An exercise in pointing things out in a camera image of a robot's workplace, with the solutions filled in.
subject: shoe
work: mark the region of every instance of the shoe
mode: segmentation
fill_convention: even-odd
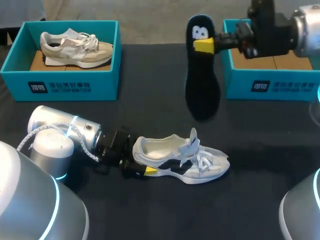
[[[47,66],[96,68],[108,62],[113,54],[112,44],[98,41],[94,34],[78,33],[71,28],[60,35],[43,32],[40,43]]]
[[[200,145],[197,131],[190,138],[175,134],[163,139],[139,137],[132,150],[134,160],[157,169],[152,177],[174,176],[186,184],[202,184],[219,178],[230,167],[222,151]]]

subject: gray floor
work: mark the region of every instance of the gray floor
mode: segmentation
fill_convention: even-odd
[[[49,20],[118,20],[126,44],[183,43],[190,17],[212,17],[217,30],[223,19],[245,18],[251,0],[43,0]],[[275,0],[288,16],[298,6],[320,0]]]

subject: teal shoe box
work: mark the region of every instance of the teal shoe box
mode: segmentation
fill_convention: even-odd
[[[29,71],[41,33],[58,35],[68,28],[113,44],[110,70]],[[0,74],[16,101],[111,101],[117,99],[121,55],[118,21],[30,21],[22,25]]]
[[[239,21],[225,19],[223,31],[234,33]],[[222,51],[224,83],[227,99],[313,101],[318,94],[320,68],[313,70],[237,69],[231,50]]]

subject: robotic arm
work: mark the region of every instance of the robotic arm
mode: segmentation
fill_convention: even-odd
[[[286,55],[290,50],[300,58],[320,55],[320,4],[301,6],[287,18],[275,13],[273,0],[251,0],[247,16],[250,24],[239,21],[234,33],[196,40],[194,50],[217,54],[237,48],[247,59]]]

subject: logo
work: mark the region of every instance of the logo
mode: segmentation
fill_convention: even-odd
[[[176,174],[183,175],[192,167],[192,162],[190,160],[186,161],[182,166],[180,166],[180,160],[177,159],[170,159],[165,163],[161,164],[158,169],[166,170],[171,169],[171,172]]]
[[[29,88],[34,94],[47,94],[48,90],[43,81],[28,81]]]
[[[256,80],[252,84],[251,92],[266,93],[268,91],[270,81]]]

